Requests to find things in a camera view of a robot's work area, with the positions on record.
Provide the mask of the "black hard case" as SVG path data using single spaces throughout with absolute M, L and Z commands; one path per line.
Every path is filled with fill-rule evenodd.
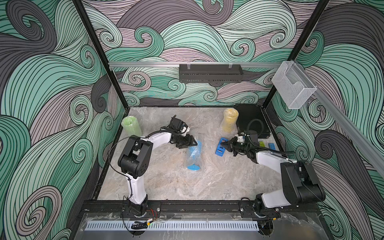
M 236 122 L 239 135 L 257 133 L 259 139 L 267 139 L 271 136 L 266 118 L 259 105 L 236 104 L 234 109 L 239 113 Z

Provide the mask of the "blue tape dispenser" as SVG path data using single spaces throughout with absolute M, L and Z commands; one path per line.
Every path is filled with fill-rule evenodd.
M 218 146 L 216 148 L 216 152 L 215 152 L 215 154 L 217 156 L 222 157 L 224 155 L 226 149 L 221 145 L 221 143 L 224 143 L 224 142 L 227 142 L 227 141 L 228 141 L 228 139 L 226 139 L 226 138 L 221 138 L 220 139 L 220 141 L 218 143 Z

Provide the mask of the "clear acrylic wall box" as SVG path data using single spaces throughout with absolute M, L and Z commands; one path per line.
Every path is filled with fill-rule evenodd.
M 295 61 L 282 62 L 272 83 L 290 110 L 300 109 L 317 90 L 315 82 Z

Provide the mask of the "black frame post right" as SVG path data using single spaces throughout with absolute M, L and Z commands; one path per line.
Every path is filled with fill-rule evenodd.
M 329 1 L 319 1 L 317 6 L 314 9 L 314 12 L 312 13 L 311 17 L 309 18 L 308 22 L 306 23 L 303 32 L 301 33 L 299 40 L 295 44 L 293 50 L 291 51 L 288 60 L 287 61 L 295 61 L 297 57 L 299 56 L 300 51 L 310 38 L 310 35 L 312 34 L 316 24 L 318 23 L 322 13 L 324 12 L 326 6 L 328 5 Z M 262 108 L 265 110 L 269 106 L 269 104 L 272 102 L 273 97 L 275 94 L 278 93 L 277 89 L 272 87 L 270 90 L 267 98 L 265 99 Z

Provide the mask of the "blue toy brick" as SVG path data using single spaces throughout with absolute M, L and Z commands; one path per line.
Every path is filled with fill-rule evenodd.
M 276 150 L 275 144 L 274 143 L 268 143 L 268 146 L 272 150 Z

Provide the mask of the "black wall tray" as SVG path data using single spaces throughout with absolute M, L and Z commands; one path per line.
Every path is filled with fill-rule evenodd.
M 236 64 L 182 64 L 179 67 L 181 83 L 240 83 L 244 72 Z

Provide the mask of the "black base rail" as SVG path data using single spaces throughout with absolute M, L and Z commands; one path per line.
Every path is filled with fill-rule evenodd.
M 135 207 L 128 200 L 85 201 L 81 213 L 116 213 L 120 217 L 166 218 L 176 214 L 235 214 L 242 218 L 276 218 L 282 213 L 319 213 L 315 204 L 262 209 L 254 201 L 177 201 L 148 200 L 142 207 Z

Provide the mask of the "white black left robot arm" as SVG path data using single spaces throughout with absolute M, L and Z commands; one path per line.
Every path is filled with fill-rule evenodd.
M 147 212 L 148 194 L 143 175 L 149 167 L 152 151 L 165 144 L 174 144 L 178 149 L 196 147 L 198 142 L 189 131 L 185 122 L 173 116 L 170 123 L 158 131 L 143 137 L 133 135 L 128 138 L 118 159 L 118 166 L 127 180 L 129 194 L 125 202 L 131 213 L 143 216 Z

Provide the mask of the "black frame post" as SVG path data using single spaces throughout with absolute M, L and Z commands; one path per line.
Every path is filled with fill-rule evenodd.
M 326 6 L 328 5 L 329 1 L 319 1 L 317 6 L 314 9 L 314 12 L 312 13 L 311 17 L 309 18 L 308 22 L 306 23 L 303 32 L 301 33 L 299 40 L 295 44 L 293 50 L 291 51 L 288 60 L 287 61 L 295 61 L 297 57 L 299 56 L 300 51 L 310 38 L 310 35 L 312 34 L 316 24 L 318 23 L 322 13 L 324 12 Z M 267 98 L 265 99 L 262 108 L 265 110 L 269 106 L 269 104 L 272 102 L 273 97 L 275 94 L 278 93 L 277 89 L 272 87 L 270 90 Z
M 130 107 L 125 99 L 125 96 L 123 94 L 122 89 L 120 88 L 119 82 L 117 80 L 116 74 L 110 69 L 109 61 L 107 59 L 107 56 L 102 48 L 102 45 L 97 37 L 96 31 L 93 28 L 93 25 L 91 23 L 91 20 L 87 14 L 87 11 L 84 7 L 84 4 L 80 0 L 73 0 L 73 4 L 77 10 L 78 15 L 80 16 L 80 19 L 82 20 L 82 23 L 91 39 L 92 44 L 94 45 L 96 52 L 101 60 L 101 63 L 107 73 L 107 76 L 110 79 L 110 82 L 112 86 L 114 87 L 117 96 L 119 100 L 121 101 L 123 108 L 125 109 L 126 113 L 130 111 Z

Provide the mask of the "black frame post left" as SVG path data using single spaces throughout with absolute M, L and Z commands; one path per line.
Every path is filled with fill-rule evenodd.
M 102 45 L 97 37 L 96 31 L 93 28 L 93 25 L 91 23 L 91 20 L 87 14 L 87 11 L 84 7 L 84 4 L 80 0 L 73 0 L 73 4 L 77 10 L 78 15 L 80 16 L 80 19 L 82 20 L 82 23 L 91 39 L 92 44 L 94 45 L 96 52 L 101 60 L 101 63 L 107 73 L 107 76 L 110 79 L 110 82 L 112 86 L 114 87 L 117 96 L 119 100 L 121 101 L 123 108 L 125 109 L 126 113 L 130 111 L 130 107 L 125 99 L 125 96 L 123 94 L 122 89 L 120 88 L 119 82 L 117 80 L 116 74 L 110 69 L 109 61 L 107 59 L 107 56 L 102 48 Z

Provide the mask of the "blue plastic wine glass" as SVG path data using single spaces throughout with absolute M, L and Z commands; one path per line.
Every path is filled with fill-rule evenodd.
M 187 152 L 187 169 L 191 171 L 199 171 L 201 161 L 202 143 L 197 141 L 195 146 L 188 148 Z

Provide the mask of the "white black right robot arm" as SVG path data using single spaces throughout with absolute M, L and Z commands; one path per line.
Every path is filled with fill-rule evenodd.
M 229 153 L 246 156 L 253 163 L 265 166 L 281 175 L 279 190 L 256 196 L 253 208 L 256 216 L 266 218 L 282 207 L 316 204 L 326 199 L 325 190 L 311 163 L 284 157 L 285 152 L 256 143 L 257 134 L 235 136 L 221 140 L 219 147 Z

